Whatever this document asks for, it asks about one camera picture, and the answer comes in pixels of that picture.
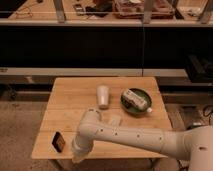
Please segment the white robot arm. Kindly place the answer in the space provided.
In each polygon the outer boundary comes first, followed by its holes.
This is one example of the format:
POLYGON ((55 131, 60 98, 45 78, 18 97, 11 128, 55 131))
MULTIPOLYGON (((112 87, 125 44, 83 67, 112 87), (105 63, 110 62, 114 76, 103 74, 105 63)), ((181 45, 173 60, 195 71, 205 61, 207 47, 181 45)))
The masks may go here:
POLYGON ((92 151, 94 141, 104 141, 156 152, 189 162, 188 171, 213 171, 213 126, 187 131, 164 131, 106 124, 101 113, 89 109, 79 122, 72 140, 73 161, 92 151))

